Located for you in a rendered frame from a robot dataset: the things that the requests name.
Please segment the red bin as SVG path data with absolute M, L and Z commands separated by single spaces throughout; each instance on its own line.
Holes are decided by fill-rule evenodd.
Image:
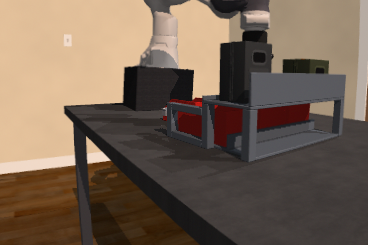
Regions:
M 309 104 L 286 106 L 285 124 L 309 120 Z
M 227 134 L 242 132 L 243 109 L 217 106 L 215 108 L 214 144 L 226 147 Z M 202 137 L 202 116 L 184 113 L 179 118 L 179 129 Z
M 175 102 L 175 103 L 182 103 L 182 104 L 188 104 L 188 105 L 194 105 L 194 106 L 201 106 L 202 107 L 202 98 L 194 98 L 193 101 L 184 101 L 184 100 L 176 100 L 171 99 L 169 102 Z M 178 111 L 178 124 L 179 124 L 179 118 L 184 114 L 185 112 Z M 167 121 L 167 116 L 163 116 L 163 120 Z
M 258 109 L 257 129 L 285 124 L 286 106 Z

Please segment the grey metal shelf frame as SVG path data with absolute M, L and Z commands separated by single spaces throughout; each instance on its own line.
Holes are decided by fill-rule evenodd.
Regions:
M 342 135 L 346 74 L 251 73 L 248 103 L 202 96 L 202 107 L 169 102 L 167 136 L 217 148 L 252 162 Z M 257 109 L 334 101 L 332 133 L 314 130 L 315 119 L 257 129 Z M 227 134 L 226 147 L 214 144 L 215 105 L 243 109 L 242 132 Z M 178 131 L 178 111 L 202 116 L 202 137 Z M 241 142 L 242 136 L 242 142 Z

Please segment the olive green case with orange latches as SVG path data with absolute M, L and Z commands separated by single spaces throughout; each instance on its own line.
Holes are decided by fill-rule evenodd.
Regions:
M 282 73 L 329 74 L 329 61 L 316 59 L 283 59 Z

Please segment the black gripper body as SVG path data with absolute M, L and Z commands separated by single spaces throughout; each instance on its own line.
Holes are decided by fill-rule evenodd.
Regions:
M 244 31 L 242 33 L 242 41 L 253 41 L 267 43 L 267 32 L 262 31 Z

